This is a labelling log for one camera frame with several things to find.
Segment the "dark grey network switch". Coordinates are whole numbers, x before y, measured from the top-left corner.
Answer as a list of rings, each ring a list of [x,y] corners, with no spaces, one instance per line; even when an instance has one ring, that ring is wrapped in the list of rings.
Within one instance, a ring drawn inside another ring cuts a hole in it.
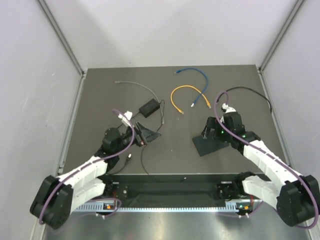
[[[216,139],[205,139],[201,135],[193,137],[192,142],[200,157],[219,151],[230,145],[228,142],[222,142]]]

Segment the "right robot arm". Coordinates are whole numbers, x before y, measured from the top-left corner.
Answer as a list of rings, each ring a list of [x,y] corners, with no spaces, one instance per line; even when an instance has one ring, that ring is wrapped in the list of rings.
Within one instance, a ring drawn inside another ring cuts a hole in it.
[[[203,139],[215,144],[231,145],[243,157],[255,164],[268,180],[252,172],[243,172],[233,181],[233,192],[239,198],[253,195],[270,205],[290,227],[299,227],[313,219],[313,228],[320,215],[320,188],[312,176],[303,176],[276,156],[253,131],[247,131],[241,115],[234,109],[221,118],[208,117]]]

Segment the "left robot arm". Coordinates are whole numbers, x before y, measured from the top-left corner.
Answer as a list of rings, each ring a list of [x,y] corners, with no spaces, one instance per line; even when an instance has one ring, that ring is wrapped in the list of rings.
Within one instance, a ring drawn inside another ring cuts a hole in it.
[[[49,175],[42,181],[30,206],[30,214],[41,225],[59,229],[79,206],[96,197],[106,199],[113,194],[113,185],[100,177],[117,164],[122,153],[132,145],[146,146],[160,136],[161,133],[139,122],[128,125],[124,133],[116,127],[107,129],[101,146],[89,160],[67,173]]]

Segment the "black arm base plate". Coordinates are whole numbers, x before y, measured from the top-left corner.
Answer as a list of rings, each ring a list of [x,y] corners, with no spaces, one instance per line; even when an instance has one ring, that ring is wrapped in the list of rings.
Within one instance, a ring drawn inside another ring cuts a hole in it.
[[[237,190],[230,182],[129,182],[106,184],[104,197],[116,197],[120,200],[137,199],[139,196],[151,197],[182,197],[188,199],[192,196],[206,196],[215,201],[231,201],[246,198],[247,193]]]

